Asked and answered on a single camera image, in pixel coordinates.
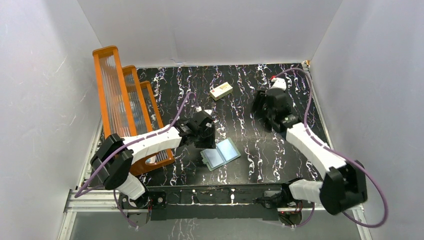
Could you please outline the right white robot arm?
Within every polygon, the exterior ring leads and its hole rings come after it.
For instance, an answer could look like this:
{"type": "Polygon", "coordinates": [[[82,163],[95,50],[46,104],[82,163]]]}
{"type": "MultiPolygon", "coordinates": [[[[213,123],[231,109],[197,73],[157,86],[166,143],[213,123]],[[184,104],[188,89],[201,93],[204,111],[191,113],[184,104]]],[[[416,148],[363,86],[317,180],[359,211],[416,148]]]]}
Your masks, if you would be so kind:
{"type": "Polygon", "coordinates": [[[301,177],[285,182],[281,192],[257,198],[256,202],[277,207],[295,207],[300,201],[321,204],[331,215],[337,215],[368,199],[365,174],[359,161],[348,163],[330,152],[328,145],[317,137],[294,110],[288,93],[281,88],[260,89],[255,93],[251,112],[268,131],[281,134],[316,168],[322,181],[301,177]]]}

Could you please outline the small cream cardboard box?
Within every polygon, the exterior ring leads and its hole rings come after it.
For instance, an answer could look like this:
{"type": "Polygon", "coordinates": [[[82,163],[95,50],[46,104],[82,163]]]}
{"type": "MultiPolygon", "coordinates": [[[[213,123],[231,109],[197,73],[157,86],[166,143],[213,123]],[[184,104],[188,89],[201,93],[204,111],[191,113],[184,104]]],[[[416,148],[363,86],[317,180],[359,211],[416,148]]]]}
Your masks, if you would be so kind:
{"type": "Polygon", "coordinates": [[[232,91],[233,87],[228,82],[224,82],[210,90],[209,95],[214,101],[218,101],[219,99],[229,95],[232,91]]]}

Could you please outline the orange acrylic file rack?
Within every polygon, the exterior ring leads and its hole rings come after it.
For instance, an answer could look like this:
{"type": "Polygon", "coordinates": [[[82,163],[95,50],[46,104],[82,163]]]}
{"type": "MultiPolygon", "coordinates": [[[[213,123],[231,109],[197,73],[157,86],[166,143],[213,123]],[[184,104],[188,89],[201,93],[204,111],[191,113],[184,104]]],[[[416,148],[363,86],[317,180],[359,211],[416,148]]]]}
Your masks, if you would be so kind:
{"type": "Polygon", "coordinates": [[[114,45],[92,52],[104,136],[133,137],[164,127],[149,81],[134,65],[122,66],[114,45]]]}

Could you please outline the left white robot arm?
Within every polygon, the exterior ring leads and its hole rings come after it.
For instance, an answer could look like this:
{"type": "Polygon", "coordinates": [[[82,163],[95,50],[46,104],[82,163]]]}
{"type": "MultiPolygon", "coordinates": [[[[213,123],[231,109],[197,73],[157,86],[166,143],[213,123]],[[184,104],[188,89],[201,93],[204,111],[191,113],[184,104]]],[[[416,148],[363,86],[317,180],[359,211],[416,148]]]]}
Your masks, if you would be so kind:
{"type": "Polygon", "coordinates": [[[147,187],[130,172],[132,165],[161,151],[190,144],[198,149],[215,148],[212,110],[200,110],[190,118],[179,118],[174,124],[136,136],[120,137],[113,133],[95,152],[90,165],[106,190],[120,191],[141,209],[153,199],[147,187]]]}

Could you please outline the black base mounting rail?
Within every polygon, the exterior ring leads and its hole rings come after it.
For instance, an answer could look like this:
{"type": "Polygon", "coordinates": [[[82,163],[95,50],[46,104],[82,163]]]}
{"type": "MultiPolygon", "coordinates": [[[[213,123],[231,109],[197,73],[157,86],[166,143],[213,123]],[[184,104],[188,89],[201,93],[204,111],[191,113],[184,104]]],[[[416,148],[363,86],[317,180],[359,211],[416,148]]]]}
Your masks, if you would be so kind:
{"type": "Polygon", "coordinates": [[[262,219],[289,226],[300,224],[302,211],[312,206],[292,199],[283,183],[153,186],[138,201],[119,194],[118,205],[151,221],[262,219]]]}

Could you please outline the mint green card holder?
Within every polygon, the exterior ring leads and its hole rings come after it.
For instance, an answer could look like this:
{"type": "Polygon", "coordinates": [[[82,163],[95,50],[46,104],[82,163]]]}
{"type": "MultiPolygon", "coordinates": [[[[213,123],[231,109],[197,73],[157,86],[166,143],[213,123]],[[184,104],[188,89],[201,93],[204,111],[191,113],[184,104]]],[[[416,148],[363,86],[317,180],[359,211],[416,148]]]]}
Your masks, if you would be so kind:
{"type": "Polygon", "coordinates": [[[207,166],[209,171],[218,169],[241,156],[240,151],[231,138],[217,143],[216,148],[202,150],[200,154],[202,162],[207,166]]]}

